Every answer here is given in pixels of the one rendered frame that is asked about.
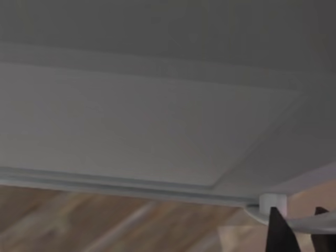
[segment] wooden floor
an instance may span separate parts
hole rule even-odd
[[[289,215],[336,208],[334,192],[330,182],[295,195]],[[266,232],[237,208],[0,187],[1,252],[257,252]]]

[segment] white plastic bracket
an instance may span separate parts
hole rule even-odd
[[[256,221],[268,225],[271,207],[276,207],[283,217],[287,216],[287,196],[263,194],[259,205],[246,206],[245,212]],[[286,219],[294,232],[305,234],[336,234],[336,211],[299,219]]]

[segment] black object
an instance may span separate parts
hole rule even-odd
[[[328,213],[317,207],[315,215]],[[336,252],[335,235],[311,235],[315,252]],[[301,252],[293,230],[276,207],[271,208],[266,242],[266,252]]]

